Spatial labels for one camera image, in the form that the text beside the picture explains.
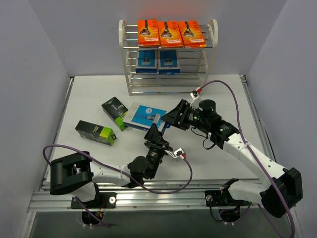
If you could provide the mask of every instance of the table surface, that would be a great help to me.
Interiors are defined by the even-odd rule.
[[[260,151],[263,151],[254,119],[243,89],[239,75],[210,75],[209,80],[223,80],[232,87],[238,101],[241,126],[245,137]],[[127,108],[132,102],[144,103],[149,106],[171,110],[181,99],[191,101],[190,95],[143,95],[128,96],[124,76],[76,76],[70,92],[66,111],[62,120],[57,144],[64,144],[80,150],[89,151],[91,156],[110,165],[126,165],[135,157],[146,156],[148,149],[144,146],[146,132],[128,128],[120,129],[104,113],[101,104],[116,96]],[[237,126],[236,110],[229,90],[220,83],[213,83],[204,88],[202,99],[212,99],[216,102],[216,110],[224,120]],[[79,120],[107,126],[113,129],[117,136],[113,146],[104,145],[80,137],[75,127]],[[215,147],[205,150],[203,138],[196,136],[190,130],[182,131],[171,127],[164,133],[164,139],[174,150],[182,147],[187,153],[187,159],[193,168],[193,179],[256,179],[257,177],[232,155]],[[72,154],[73,151],[55,148],[53,160]],[[92,164],[92,169],[99,166]],[[189,169],[186,163],[169,156],[163,157],[156,177],[152,181],[187,180]]]

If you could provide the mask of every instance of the white metal rack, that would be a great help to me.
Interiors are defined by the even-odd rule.
[[[208,25],[200,25],[207,46],[204,48],[178,49],[181,72],[174,75],[136,73],[137,52],[140,48],[137,39],[137,25],[119,22],[119,45],[129,96],[140,94],[187,94],[193,88],[206,82],[211,73],[212,62],[218,46],[218,24],[210,20]],[[206,49],[211,49],[209,59]]]

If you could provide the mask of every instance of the white and blue box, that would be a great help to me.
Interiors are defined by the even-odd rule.
[[[158,72],[158,51],[157,50],[138,50],[136,73],[157,73]]]
[[[123,123],[126,126],[144,131],[148,131],[155,123],[158,130],[164,133],[165,122],[161,120],[161,117],[165,114],[165,110],[133,102],[123,119]]]
[[[158,73],[175,74],[180,73],[177,50],[158,50]]]

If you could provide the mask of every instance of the box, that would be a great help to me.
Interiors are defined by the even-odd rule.
[[[146,47],[159,46],[158,21],[138,20],[138,44]]]
[[[138,50],[135,71],[137,73],[157,73],[157,50]]]
[[[165,114],[165,110],[133,102],[123,122],[129,127],[144,131],[148,131],[155,123],[158,130],[164,133],[165,122],[161,120],[161,117]]]
[[[183,47],[177,21],[160,21],[158,24],[161,47]]]
[[[104,112],[113,120],[120,130],[125,130],[126,126],[123,124],[123,118],[128,109],[116,97],[111,98],[101,106]]]
[[[178,23],[185,48],[206,47],[206,41],[197,21]]]
[[[180,73],[177,50],[158,50],[158,73]]]
[[[76,131],[78,131],[83,138],[106,145],[113,145],[114,140],[117,138],[111,128],[92,124],[83,120],[78,122]]]

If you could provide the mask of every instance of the black and green box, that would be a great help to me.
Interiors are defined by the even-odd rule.
[[[120,130],[125,130],[126,126],[123,124],[123,118],[127,114],[128,109],[116,97],[111,98],[101,106]]]
[[[78,122],[76,131],[79,132],[81,137],[106,145],[113,145],[114,140],[117,138],[111,128],[92,124],[83,120]]]

